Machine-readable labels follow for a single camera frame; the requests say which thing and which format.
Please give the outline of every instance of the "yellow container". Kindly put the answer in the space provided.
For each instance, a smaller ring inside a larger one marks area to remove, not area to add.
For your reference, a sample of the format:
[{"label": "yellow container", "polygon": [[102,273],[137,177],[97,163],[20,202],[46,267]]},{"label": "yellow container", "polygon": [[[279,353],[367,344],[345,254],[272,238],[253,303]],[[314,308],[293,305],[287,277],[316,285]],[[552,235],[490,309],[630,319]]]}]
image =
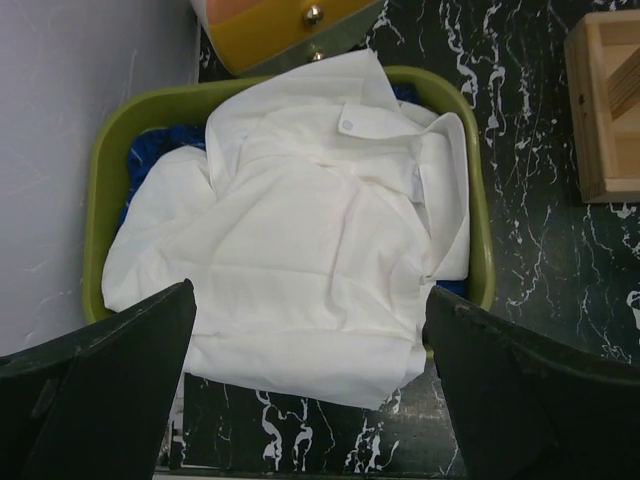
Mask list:
[{"label": "yellow container", "polygon": [[[495,292],[495,267],[478,127],[473,112],[453,85],[433,73],[413,67],[388,67],[385,70],[392,84],[413,84],[424,106],[441,114],[455,112],[462,119],[469,159],[471,210],[468,297],[488,310]],[[226,80],[150,92],[123,105],[104,125],[93,149],[89,174],[82,286],[87,323],[112,314],[104,307],[102,299],[102,269],[129,193],[126,159],[133,140],[153,128],[204,125],[218,105],[266,78]]]}]

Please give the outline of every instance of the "white shirt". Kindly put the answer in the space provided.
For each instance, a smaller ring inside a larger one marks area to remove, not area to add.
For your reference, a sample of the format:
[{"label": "white shirt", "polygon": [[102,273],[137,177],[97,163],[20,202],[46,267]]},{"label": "white shirt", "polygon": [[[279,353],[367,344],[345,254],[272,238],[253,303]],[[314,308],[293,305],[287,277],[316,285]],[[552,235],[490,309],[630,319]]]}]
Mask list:
[{"label": "white shirt", "polygon": [[191,279],[185,370],[242,387],[377,408],[422,373],[428,292],[467,275],[460,119],[399,103],[360,51],[230,98],[206,144],[133,198],[105,305]]}]

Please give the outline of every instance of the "blue cloth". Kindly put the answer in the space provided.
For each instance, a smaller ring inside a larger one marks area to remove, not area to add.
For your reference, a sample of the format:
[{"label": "blue cloth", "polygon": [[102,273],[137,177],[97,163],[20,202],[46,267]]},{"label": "blue cloth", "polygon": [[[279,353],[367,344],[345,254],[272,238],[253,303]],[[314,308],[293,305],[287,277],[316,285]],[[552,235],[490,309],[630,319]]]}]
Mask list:
[{"label": "blue cloth", "polygon": [[[420,105],[418,91],[410,83],[394,85],[393,93],[398,100]],[[129,204],[140,188],[140,185],[142,185],[149,170],[151,170],[151,167],[153,167],[165,153],[185,145],[206,150],[204,130],[204,125],[180,125],[170,128],[159,128],[145,132],[133,141],[129,156],[127,157],[127,168],[129,169],[131,187],[129,188],[127,203],[120,215],[120,225],[124,223],[124,219],[127,217],[127,212],[129,211]],[[461,297],[467,296],[465,281],[439,281],[437,284]]]},{"label": "blue cloth", "polygon": [[169,153],[176,148],[190,145],[192,147],[205,150],[204,125],[200,126],[177,126],[170,128],[158,128],[144,132],[133,141],[129,156],[127,157],[127,168],[131,186],[127,203],[120,215],[120,225],[124,223],[129,211],[129,204],[136,194],[142,182],[147,177],[149,170],[165,153]]}]

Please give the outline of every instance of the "floor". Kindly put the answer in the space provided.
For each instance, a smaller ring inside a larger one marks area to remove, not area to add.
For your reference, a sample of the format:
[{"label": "floor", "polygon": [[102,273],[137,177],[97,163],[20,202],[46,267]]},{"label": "floor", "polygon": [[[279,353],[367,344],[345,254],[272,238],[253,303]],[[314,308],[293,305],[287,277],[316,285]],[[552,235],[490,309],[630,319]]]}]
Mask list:
[{"label": "floor", "polygon": [[[640,210],[581,203],[563,41],[587,12],[639,0],[396,0],[367,44],[431,70],[474,109],[495,248],[492,311],[576,348],[640,364]],[[203,44],[201,80],[226,78]],[[183,471],[462,476],[429,363],[380,411],[185,379]]]}]

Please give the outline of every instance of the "wooden box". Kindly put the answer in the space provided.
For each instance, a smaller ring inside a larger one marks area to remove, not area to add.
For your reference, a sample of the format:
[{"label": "wooden box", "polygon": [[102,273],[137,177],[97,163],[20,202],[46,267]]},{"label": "wooden box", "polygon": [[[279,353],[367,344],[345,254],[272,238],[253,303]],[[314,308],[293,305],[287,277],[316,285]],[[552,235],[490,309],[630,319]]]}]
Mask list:
[{"label": "wooden box", "polygon": [[565,42],[585,202],[640,202],[640,10],[590,13]]}]

